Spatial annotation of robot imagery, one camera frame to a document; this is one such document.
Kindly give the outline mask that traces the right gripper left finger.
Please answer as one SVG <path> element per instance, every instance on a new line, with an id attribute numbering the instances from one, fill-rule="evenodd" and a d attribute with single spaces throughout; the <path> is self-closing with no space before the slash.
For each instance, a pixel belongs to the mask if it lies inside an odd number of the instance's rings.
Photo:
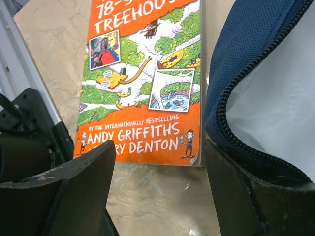
<path id="1" fill-rule="evenodd" d="M 106 210 L 116 158 L 109 140 L 51 170 L 0 186 L 3 236 L 114 236 Z"/>

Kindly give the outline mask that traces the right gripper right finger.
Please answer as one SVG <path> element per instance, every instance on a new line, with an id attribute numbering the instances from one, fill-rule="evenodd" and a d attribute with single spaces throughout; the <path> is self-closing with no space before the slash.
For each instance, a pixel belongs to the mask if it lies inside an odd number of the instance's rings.
<path id="1" fill-rule="evenodd" d="M 211 140 L 204 157 L 223 236 L 313 236 L 315 185 L 227 155 Z"/>

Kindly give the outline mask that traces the navy blue school backpack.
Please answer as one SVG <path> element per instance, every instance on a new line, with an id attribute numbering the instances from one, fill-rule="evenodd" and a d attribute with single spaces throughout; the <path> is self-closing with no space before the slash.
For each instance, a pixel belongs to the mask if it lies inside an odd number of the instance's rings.
<path id="1" fill-rule="evenodd" d="M 234 158 L 314 181 L 314 1 L 235 1 L 212 54 L 204 121 Z"/>

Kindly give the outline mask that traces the orange 78-storey treehouse book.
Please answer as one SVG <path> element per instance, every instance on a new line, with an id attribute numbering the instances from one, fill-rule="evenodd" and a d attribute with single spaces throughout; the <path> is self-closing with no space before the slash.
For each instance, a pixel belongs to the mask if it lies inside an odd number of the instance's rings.
<path id="1" fill-rule="evenodd" d="M 201 52 L 198 0 L 92 1 L 73 156 L 202 166 Z"/>

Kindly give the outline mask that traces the aluminium rail frame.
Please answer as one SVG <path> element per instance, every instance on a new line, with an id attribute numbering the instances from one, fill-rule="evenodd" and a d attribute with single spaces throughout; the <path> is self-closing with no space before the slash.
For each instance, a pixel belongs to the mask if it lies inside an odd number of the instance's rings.
<path id="1" fill-rule="evenodd" d="M 0 2 L 0 91 L 9 100 L 13 100 L 27 88 L 37 90 L 53 124 L 63 124 L 57 107 L 13 19 L 13 16 L 25 4 L 23 0 Z"/>

